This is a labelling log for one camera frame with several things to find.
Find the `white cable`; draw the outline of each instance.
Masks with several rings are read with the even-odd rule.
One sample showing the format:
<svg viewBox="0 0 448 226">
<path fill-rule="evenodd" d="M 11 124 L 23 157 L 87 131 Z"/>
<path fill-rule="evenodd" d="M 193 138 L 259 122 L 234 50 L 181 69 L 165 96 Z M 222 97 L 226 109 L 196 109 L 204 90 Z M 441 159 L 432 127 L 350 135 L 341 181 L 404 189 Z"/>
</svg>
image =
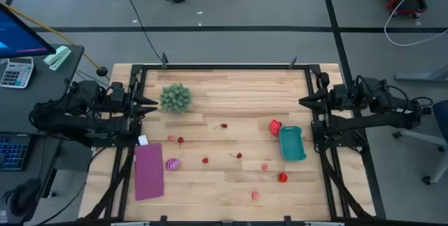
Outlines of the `white cable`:
<svg viewBox="0 0 448 226">
<path fill-rule="evenodd" d="M 392 41 L 392 40 L 391 40 L 391 37 L 389 37 L 389 35 L 387 34 L 386 28 L 387 28 L 387 25 L 389 24 L 389 22 L 391 21 L 393 15 L 395 15 L 396 11 L 398 10 L 398 8 L 401 6 L 401 4 L 402 4 L 403 2 L 405 2 L 405 0 L 402 0 L 402 1 L 398 4 L 398 6 L 395 7 L 395 9 L 393 10 L 391 16 L 389 16 L 389 19 L 387 20 L 386 24 L 384 25 L 384 33 L 386 34 L 387 39 L 388 39 L 392 44 L 397 45 L 397 46 L 400 46 L 400 47 L 409 47 L 409 46 L 412 46 L 412 45 L 416 45 L 416 44 L 424 43 L 424 42 L 426 42 L 426 41 L 433 40 L 433 39 L 435 39 L 435 38 L 441 37 L 442 35 L 448 33 L 448 29 L 447 29 L 447 30 L 443 31 L 442 33 L 437 34 L 437 35 L 435 35 L 435 36 L 433 36 L 433 37 L 430 37 L 430 38 L 427 38 L 427 39 L 424 39 L 424 40 L 421 40 L 421 41 L 416 41 L 416 42 L 414 42 L 414 43 L 400 44 L 400 43 L 396 43 L 395 41 Z"/>
</svg>

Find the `green succulent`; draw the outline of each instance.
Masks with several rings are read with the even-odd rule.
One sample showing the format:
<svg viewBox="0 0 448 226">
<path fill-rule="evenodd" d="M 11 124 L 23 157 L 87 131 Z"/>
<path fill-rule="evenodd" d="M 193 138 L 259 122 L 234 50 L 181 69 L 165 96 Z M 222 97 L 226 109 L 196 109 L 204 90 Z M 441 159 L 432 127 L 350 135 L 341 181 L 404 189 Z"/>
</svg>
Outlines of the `green succulent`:
<svg viewBox="0 0 448 226">
<path fill-rule="evenodd" d="M 192 95 L 190 89 L 184 87 L 182 83 L 163 87 L 160 93 L 160 104 L 162 110 L 173 113 L 183 114 L 191 107 Z"/>
</svg>

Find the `calculator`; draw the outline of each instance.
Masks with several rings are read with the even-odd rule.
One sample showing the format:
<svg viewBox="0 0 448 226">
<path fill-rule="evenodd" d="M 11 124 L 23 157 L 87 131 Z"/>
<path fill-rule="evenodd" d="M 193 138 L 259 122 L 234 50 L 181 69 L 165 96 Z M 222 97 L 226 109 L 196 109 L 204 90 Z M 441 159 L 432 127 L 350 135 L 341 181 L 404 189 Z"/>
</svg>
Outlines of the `calculator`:
<svg viewBox="0 0 448 226">
<path fill-rule="evenodd" d="M 34 69 L 33 57 L 9 58 L 0 86 L 24 89 Z"/>
</svg>

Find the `keyboard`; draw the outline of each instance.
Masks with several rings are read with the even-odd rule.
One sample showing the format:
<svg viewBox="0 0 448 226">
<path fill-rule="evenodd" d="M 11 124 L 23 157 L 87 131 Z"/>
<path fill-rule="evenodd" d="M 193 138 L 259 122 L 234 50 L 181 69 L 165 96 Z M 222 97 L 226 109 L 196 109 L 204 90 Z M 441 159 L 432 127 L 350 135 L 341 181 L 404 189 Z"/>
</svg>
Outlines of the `keyboard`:
<svg viewBox="0 0 448 226">
<path fill-rule="evenodd" d="M 23 171 L 30 154 L 28 135 L 0 134 L 0 171 Z"/>
</svg>

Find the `yellow cable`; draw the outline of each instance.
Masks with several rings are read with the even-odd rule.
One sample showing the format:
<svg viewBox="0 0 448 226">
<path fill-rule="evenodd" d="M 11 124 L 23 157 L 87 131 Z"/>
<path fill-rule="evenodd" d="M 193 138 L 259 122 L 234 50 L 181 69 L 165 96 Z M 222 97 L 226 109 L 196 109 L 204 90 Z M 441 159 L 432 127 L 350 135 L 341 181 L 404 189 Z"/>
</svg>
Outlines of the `yellow cable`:
<svg viewBox="0 0 448 226">
<path fill-rule="evenodd" d="M 3 6 L 7 7 L 7 9 L 13 11 L 14 13 L 17 13 L 18 15 L 22 16 L 23 18 L 29 20 L 30 22 L 33 22 L 34 24 L 37 24 L 41 27 L 43 27 L 44 29 L 58 35 L 59 37 L 63 38 L 65 41 L 67 41 L 68 43 L 70 43 L 71 45 L 76 45 L 76 43 L 74 43 L 72 40 L 70 40 L 68 37 L 66 37 L 64 34 L 59 33 L 58 31 L 52 29 L 51 27 L 47 27 L 44 24 L 38 22 L 37 20 L 33 19 L 32 17 L 29 17 L 28 15 L 25 15 L 24 13 L 20 12 L 19 10 L 12 8 L 8 5 L 6 5 L 5 3 L 0 2 Z M 93 66 L 95 66 L 95 68 L 99 69 L 100 66 L 98 64 L 96 64 L 90 57 L 88 54 L 86 54 L 85 52 L 83 53 L 85 58 L 87 58 L 89 60 L 89 62 L 91 62 L 93 64 Z"/>
</svg>

